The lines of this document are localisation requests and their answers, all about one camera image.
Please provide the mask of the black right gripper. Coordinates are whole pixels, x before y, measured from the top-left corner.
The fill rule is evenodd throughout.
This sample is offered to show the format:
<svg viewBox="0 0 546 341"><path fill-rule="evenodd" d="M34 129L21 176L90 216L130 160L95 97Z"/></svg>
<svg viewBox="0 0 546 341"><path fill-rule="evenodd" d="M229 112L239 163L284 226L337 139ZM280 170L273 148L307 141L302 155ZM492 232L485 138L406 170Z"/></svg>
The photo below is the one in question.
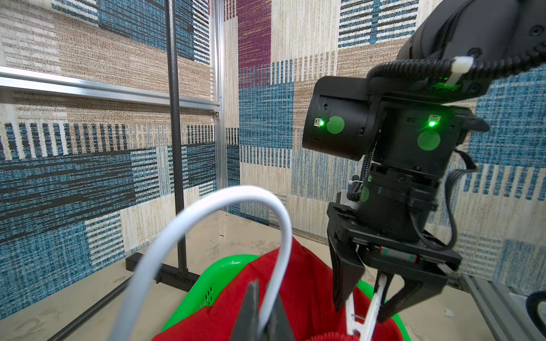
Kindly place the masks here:
<svg viewBox="0 0 546 341"><path fill-rule="evenodd" d="M380 297L378 322L441 294L448 274L458 270L462 256L454 250L435 251L422 242L392 240L360 224L355 211L345 205L330 203L327 233L333 269L333 301L337 311L344 308L365 273L365 267L386 275L387 284ZM386 299L394 274L404 286Z"/></svg>

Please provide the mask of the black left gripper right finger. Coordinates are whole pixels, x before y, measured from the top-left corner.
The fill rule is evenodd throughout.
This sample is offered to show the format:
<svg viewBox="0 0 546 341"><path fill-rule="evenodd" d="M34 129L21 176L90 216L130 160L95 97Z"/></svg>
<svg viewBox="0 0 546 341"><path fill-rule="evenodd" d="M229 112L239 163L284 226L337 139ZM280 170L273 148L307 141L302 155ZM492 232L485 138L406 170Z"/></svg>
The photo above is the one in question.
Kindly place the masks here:
<svg viewBox="0 0 546 341"><path fill-rule="evenodd" d="M268 341L295 341L280 295L274 302L268 321Z"/></svg>

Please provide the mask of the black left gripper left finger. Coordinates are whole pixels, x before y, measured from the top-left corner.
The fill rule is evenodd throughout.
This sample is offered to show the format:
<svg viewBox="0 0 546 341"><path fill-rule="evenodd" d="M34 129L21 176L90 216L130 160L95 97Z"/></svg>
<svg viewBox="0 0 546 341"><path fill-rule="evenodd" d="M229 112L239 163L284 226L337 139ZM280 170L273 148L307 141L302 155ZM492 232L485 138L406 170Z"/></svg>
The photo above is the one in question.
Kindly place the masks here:
<svg viewBox="0 0 546 341"><path fill-rule="evenodd" d="M251 281L245 292L230 341L258 340L260 285L258 281Z"/></svg>

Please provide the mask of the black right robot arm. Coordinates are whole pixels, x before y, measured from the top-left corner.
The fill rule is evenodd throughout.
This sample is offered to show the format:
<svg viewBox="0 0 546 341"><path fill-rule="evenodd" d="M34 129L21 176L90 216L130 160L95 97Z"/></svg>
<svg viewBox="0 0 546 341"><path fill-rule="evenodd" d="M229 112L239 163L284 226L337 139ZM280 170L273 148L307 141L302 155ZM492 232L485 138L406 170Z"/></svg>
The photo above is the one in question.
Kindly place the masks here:
<svg viewBox="0 0 546 341"><path fill-rule="evenodd" d="M478 169L462 153L465 167L448 170L452 155L468 134L490 129L459 103L544 63L544 1L443 1L395 61L364 78L316 82L302 146L363 163L350 192L355 207L327 208L336 310L367 267L378 272L381 323L443 291L462 262L457 225L447 242L425 225L438 191L450 203L461 177Z"/></svg>

